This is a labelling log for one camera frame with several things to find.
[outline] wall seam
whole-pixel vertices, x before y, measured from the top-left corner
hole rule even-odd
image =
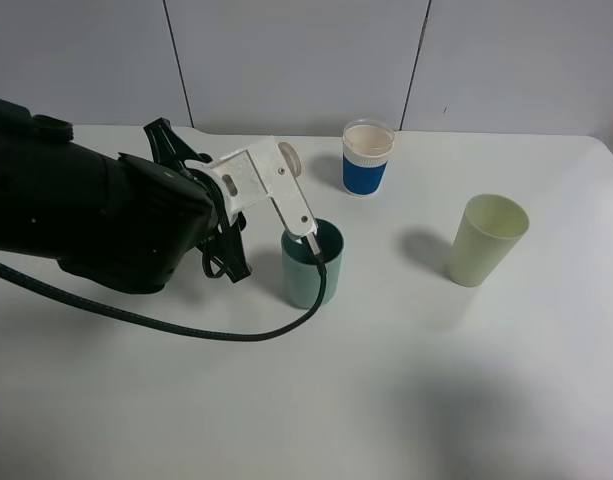
[[[188,119],[190,120],[191,127],[195,128],[195,122],[193,121],[193,114],[190,110],[190,102],[188,101],[188,93],[186,92],[186,83],[184,82],[184,74],[182,73],[182,64],[179,61],[179,54],[177,53],[177,44],[175,43],[175,35],[173,35],[173,26],[170,23],[170,15],[168,14],[168,5],[166,0],[162,0],[164,4],[164,13],[166,14],[166,22],[168,23],[168,31],[170,32],[170,39],[173,42],[173,52],[175,52],[175,61],[177,62],[177,70],[179,71],[179,80],[182,83],[182,91],[184,93],[184,100],[186,101],[186,108],[188,109]]]
[[[419,54],[422,50],[422,44],[424,43],[424,35],[426,34],[426,27],[428,26],[428,17],[430,15],[430,7],[433,0],[428,0],[426,6],[426,16],[424,17],[424,23],[422,24],[422,31],[419,34],[419,42],[417,43],[417,53],[415,54],[415,62],[413,63],[413,71],[410,74],[410,83],[408,84],[408,93],[406,94],[406,101],[404,102],[404,111],[402,112],[402,120],[399,123],[399,130],[404,128],[404,119],[406,118],[406,111],[408,110],[408,101],[410,100],[410,93],[413,90],[413,81],[415,80],[415,73],[417,72],[417,63],[419,62]]]

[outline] plastic cup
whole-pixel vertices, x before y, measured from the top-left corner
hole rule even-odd
[[[316,222],[317,241],[324,255],[327,272],[323,305],[333,298],[337,290],[344,237],[332,223],[321,218],[317,218]],[[282,235],[281,244],[286,294],[295,306],[308,309],[313,306],[319,293],[320,278],[315,260],[308,247],[294,241],[287,232]]]
[[[522,207],[500,195],[482,194],[466,204],[448,267],[464,287],[481,285],[528,230]]]
[[[379,120],[355,120],[344,128],[344,187],[351,195],[377,192],[395,142],[395,133]]]

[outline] light green cup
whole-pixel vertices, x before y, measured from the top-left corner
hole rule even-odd
[[[481,285],[528,230],[522,207],[500,195],[482,194],[466,204],[448,265],[464,287]]]
[[[323,305],[333,298],[337,290],[344,237],[332,223],[321,218],[316,219],[316,222],[317,240],[324,255],[327,272]],[[315,303],[320,285],[313,256],[306,245],[295,242],[286,232],[282,235],[281,243],[286,294],[295,306],[308,309]]]

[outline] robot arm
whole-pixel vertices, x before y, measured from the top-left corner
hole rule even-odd
[[[226,274],[237,282],[251,273],[242,212],[268,198],[288,232],[304,239],[315,257],[322,282],[313,307],[276,331],[236,335],[97,304],[2,264],[0,278],[80,309],[191,337],[260,341],[310,318],[323,300],[326,271],[314,217],[294,176],[301,166],[292,148],[270,137],[212,161],[188,147],[165,119],[145,131],[154,162],[128,154],[113,160],[71,143],[72,125],[31,117],[26,108],[0,100],[0,250],[54,258],[66,272],[125,293],[154,293],[197,247],[209,277]]]

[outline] white table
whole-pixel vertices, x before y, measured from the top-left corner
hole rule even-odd
[[[177,131],[215,157],[254,139]],[[337,296],[280,339],[175,337],[0,280],[0,478],[613,480],[612,155],[586,137],[397,135],[370,199],[340,190],[339,139],[288,139],[346,249]],[[137,127],[76,141],[150,158]],[[465,289],[440,265],[480,192],[518,201],[531,228]],[[237,285],[195,252],[144,297],[0,259],[156,318],[273,329],[301,313],[281,298],[281,226],[270,203],[246,215],[255,272]]]

